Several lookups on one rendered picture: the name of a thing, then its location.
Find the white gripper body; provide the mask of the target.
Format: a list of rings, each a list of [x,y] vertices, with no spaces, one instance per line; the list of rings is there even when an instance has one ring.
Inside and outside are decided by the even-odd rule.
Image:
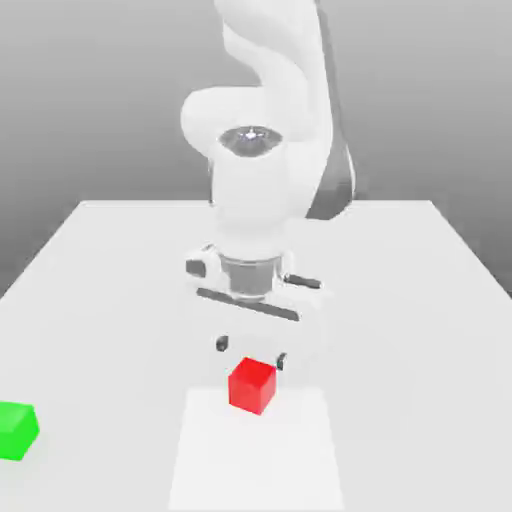
[[[236,351],[294,350],[305,340],[305,303],[280,290],[250,298],[198,286],[195,343],[213,346],[222,336]]]

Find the small red cube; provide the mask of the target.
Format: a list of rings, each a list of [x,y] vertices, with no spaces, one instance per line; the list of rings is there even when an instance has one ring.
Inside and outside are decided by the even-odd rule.
[[[270,364],[243,358],[228,377],[229,404],[261,415],[275,395],[276,373]]]

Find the small green cube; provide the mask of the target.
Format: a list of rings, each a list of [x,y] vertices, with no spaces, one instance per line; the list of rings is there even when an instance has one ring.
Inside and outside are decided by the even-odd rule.
[[[40,432],[30,404],[0,401],[0,459],[21,461]]]

